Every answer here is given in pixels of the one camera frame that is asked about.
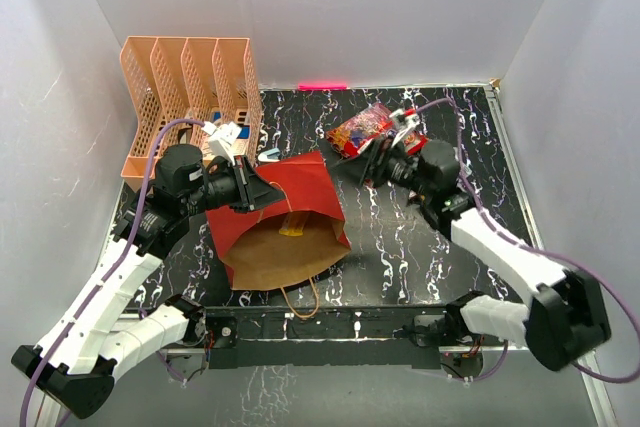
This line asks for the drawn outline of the large red snack bag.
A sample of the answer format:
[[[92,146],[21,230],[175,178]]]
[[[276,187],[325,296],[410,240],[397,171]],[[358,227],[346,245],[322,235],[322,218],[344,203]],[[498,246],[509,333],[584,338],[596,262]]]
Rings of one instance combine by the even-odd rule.
[[[393,141],[396,132],[389,119],[390,111],[381,103],[375,103],[352,118],[348,119],[338,127],[330,130],[326,139],[331,147],[343,158],[349,159],[359,155],[364,146],[379,136],[390,137]],[[415,131],[404,139],[405,151],[412,155],[429,141],[423,134]]]

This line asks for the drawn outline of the red paper bag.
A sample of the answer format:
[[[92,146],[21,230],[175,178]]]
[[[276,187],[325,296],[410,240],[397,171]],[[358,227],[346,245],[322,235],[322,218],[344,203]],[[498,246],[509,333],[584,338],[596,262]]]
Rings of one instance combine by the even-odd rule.
[[[262,165],[257,173],[284,198],[246,214],[229,207],[206,212],[229,287],[283,292],[307,282],[318,299],[315,277],[351,251],[325,160],[316,150]]]

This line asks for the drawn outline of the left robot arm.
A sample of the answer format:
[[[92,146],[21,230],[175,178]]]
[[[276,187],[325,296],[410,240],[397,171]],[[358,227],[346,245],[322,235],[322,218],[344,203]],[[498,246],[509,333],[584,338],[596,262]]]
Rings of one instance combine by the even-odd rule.
[[[138,288],[189,232],[191,217],[221,207],[252,213],[284,198],[244,156],[205,165],[193,145],[167,148],[65,316],[36,344],[18,347],[12,365],[29,378],[30,390],[40,389],[79,419],[93,415],[116,382],[147,357],[171,344],[198,346],[207,336],[204,308],[180,294],[132,326],[112,330]]]

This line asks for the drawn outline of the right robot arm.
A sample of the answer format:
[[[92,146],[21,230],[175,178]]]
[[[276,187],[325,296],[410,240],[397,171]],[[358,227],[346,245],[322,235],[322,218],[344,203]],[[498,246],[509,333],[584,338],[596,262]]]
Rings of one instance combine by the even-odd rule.
[[[519,296],[517,303],[472,292],[447,306],[447,335],[466,344],[491,335],[525,346],[544,367],[559,371],[611,337],[602,291],[590,274],[536,252],[479,207],[460,186],[454,147],[429,141],[411,156],[389,138],[360,150],[357,178],[386,182],[415,195],[429,226],[494,270]]]

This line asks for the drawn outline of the small blue white stapler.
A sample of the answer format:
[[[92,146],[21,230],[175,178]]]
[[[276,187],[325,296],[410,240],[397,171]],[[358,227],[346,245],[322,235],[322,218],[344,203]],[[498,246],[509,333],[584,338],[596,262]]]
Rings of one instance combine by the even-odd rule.
[[[258,155],[258,161],[260,163],[275,163],[279,162],[280,159],[281,152],[278,148],[267,149]]]

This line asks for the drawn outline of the orange candy wrapper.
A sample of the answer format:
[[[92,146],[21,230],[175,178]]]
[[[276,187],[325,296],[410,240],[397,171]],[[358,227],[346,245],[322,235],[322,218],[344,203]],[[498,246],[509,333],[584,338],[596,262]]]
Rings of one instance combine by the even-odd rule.
[[[282,222],[279,234],[287,237],[300,237],[304,234],[304,227],[309,218],[307,211],[290,212]]]

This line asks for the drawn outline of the pink marker strip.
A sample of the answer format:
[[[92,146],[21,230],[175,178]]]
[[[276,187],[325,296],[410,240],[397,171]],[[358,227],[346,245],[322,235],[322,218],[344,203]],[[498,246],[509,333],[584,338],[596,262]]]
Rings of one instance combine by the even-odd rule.
[[[300,83],[298,85],[298,89],[301,91],[316,91],[316,90],[341,91],[341,90],[347,90],[348,86],[342,82],[318,81],[318,82]]]

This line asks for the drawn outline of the orange plastic file organizer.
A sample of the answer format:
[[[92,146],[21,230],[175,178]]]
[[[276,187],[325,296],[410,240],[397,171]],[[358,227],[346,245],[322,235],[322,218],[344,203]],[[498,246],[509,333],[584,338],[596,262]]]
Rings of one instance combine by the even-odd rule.
[[[213,154],[201,128],[179,124],[157,148],[153,142],[169,122],[190,118],[233,121],[241,127],[233,151],[257,162],[263,105],[248,38],[130,36],[120,63],[137,116],[137,130],[121,176],[141,187],[147,158],[171,145],[189,143]]]

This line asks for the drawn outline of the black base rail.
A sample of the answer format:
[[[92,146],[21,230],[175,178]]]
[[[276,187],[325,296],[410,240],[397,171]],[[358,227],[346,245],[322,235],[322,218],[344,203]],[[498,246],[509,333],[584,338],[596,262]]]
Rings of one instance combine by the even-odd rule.
[[[324,307],[308,320],[284,307],[210,307],[210,366],[399,365],[439,369],[449,354],[475,353],[446,328],[441,306]]]

